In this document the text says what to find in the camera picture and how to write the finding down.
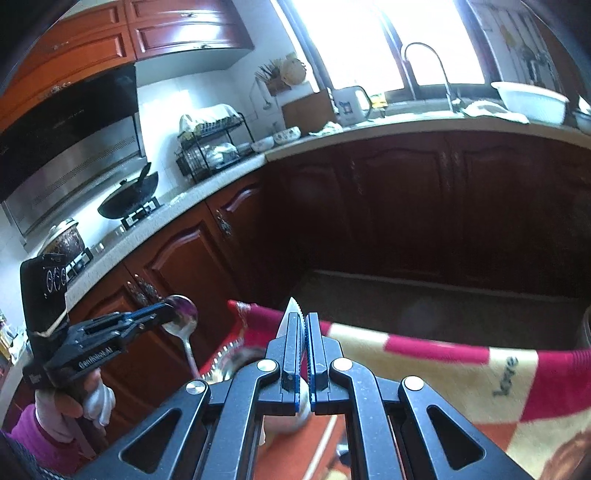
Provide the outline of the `left hand white glove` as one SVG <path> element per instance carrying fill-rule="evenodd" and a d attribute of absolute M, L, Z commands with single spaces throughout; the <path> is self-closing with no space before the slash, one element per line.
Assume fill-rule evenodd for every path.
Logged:
<path fill-rule="evenodd" d="M 109 424 L 116 405 L 113 390 L 103 383 L 101 370 L 93 370 L 83 381 L 81 399 L 76 400 L 61 390 L 37 390 L 35 392 L 35 419 L 50 438 L 59 443 L 74 439 L 66 419 L 90 420 L 99 430 Z"/>

